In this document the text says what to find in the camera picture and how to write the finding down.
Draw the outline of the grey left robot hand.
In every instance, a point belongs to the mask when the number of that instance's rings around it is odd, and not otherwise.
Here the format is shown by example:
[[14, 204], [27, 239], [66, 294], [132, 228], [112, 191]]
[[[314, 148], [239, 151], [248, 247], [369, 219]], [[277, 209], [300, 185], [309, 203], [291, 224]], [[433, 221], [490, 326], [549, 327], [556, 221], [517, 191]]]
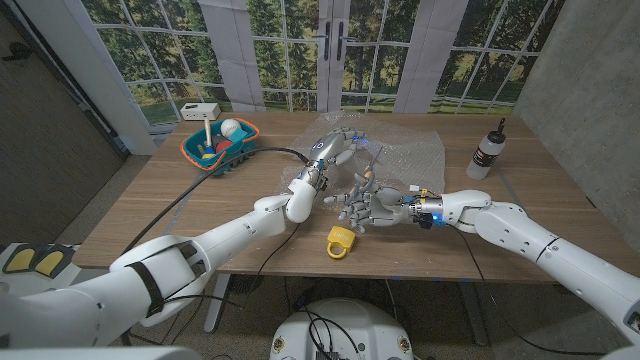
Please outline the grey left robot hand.
[[320, 138], [311, 148], [306, 165], [298, 175], [315, 190], [326, 186], [324, 171], [329, 165], [341, 165], [351, 159], [367, 137], [363, 131], [350, 127], [339, 127]]

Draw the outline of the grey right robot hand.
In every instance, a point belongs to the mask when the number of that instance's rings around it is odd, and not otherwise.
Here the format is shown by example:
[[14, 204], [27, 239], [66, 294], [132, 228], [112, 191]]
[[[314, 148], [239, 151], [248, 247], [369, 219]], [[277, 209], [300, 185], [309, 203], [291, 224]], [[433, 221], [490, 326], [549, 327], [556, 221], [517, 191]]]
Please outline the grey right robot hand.
[[325, 197], [325, 204], [341, 203], [340, 221], [347, 221], [359, 233], [366, 226], [388, 227], [406, 223], [409, 207], [402, 203], [403, 195], [393, 187], [370, 185], [365, 191], [355, 186], [351, 191]]

